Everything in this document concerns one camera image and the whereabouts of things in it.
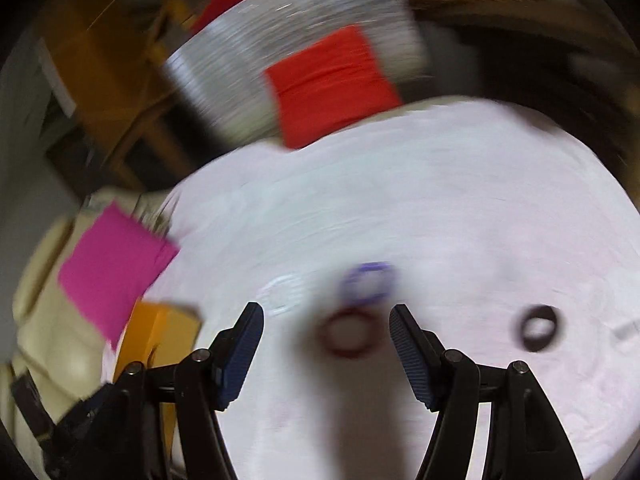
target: metal pivot screw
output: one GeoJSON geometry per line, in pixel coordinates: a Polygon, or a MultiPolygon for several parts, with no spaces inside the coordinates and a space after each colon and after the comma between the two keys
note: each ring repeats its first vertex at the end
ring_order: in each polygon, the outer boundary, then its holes
{"type": "Polygon", "coordinates": [[[513,369],[519,374],[526,374],[529,371],[529,365],[524,361],[515,361],[513,363],[513,369]]]}
{"type": "Polygon", "coordinates": [[[444,358],[450,363],[459,363],[462,361],[462,352],[460,350],[447,350],[444,352],[444,358]]]}
{"type": "Polygon", "coordinates": [[[142,363],[138,361],[129,363],[124,371],[127,373],[127,375],[139,374],[142,371],[142,363]]]}
{"type": "Polygon", "coordinates": [[[206,348],[198,348],[197,350],[191,352],[191,359],[193,359],[197,363],[201,363],[209,359],[210,355],[211,352],[206,348]]]}

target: blue object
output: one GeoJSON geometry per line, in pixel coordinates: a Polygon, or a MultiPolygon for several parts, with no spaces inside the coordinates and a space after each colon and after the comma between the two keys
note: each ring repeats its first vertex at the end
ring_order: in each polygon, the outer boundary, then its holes
{"type": "Polygon", "coordinates": [[[398,306],[395,306],[389,313],[389,333],[415,398],[423,402],[427,408],[433,408],[437,404],[438,398],[431,387],[427,361],[416,342],[416,339],[422,336],[420,327],[415,323],[413,317],[410,320],[403,319],[398,306]]]}
{"type": "Polygon", "coordinates": [[[379,303],[391,295],[395,282],[396,272],[391,264],[385,262],[362,264],[347,274],[347,277],[342,282],[342,300],[346,306],[366,306],[379,303]],[[375,293],[360,298],[356,291],[356,286],[363,275],[368,272],[378,272],[380,274],[380,284],[375,293]]]}
{"type": "Polygon", "coordinates": [[[213,354],[213,380],[217,386],[215,409],[223,411],[240,395],[264,329],[264,311],[249,303],[233,328],[219,332],[209,350],[213,354]]]}

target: black rubber band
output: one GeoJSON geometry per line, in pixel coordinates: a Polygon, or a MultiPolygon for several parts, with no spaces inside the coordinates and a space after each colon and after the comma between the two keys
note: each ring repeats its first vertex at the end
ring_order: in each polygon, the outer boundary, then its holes
{"type": "Polygon", "coordinates": [[[527,310],[518,324],[518,339],[525,350],[529,352],[540,352],[547,348],[558,336],[560,320],[558,310],[549,305],[536,305],[527,310]],[[525,329],[533,319],[546,319],[553,323],[551,332],[542,336],[527,336],[525,329]]]}

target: white tablecloth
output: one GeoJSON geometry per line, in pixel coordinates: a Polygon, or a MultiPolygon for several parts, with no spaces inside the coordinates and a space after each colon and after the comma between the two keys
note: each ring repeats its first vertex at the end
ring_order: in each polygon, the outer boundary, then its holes
{"type": "MultiPolygon", "coordinates": [[[[244,389],[220,415],[241,479],[412,479],[436,415],[415,400],[390,340],[340,361],[318,346],[352,266],[388,261],[444,346],[480,364],[529,363],[585,476],[640,420],[640,218],[593,153],[492,102],[364,124],[299,150],[268,143],[202,168],[168,199],[180,253],[149,290],[198,309],[198,346],[279,276],[292,309],[266,319],[244,389]],[[524,351],[528,306],[559,309],[548,351],[524,351]]],[[[488,409],[470,479],[479,479],[488,409]]]]}

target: purple rubber band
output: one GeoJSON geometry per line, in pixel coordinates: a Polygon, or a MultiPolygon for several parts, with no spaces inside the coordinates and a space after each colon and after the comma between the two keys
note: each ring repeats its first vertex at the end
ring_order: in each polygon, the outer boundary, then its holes
{"type": "Polygon", "coordinates": [[[372,262],[362,264],[353,269],[342,281],[342,300],[347,306],[366,306],[379,303],[391,295],[396,274],[391,264],[385,262],[372,262]],[[355,287],[358,280],[367,272],[379,272],[381,275],[378,291],[371,296],[358,298],[355,287]]]}

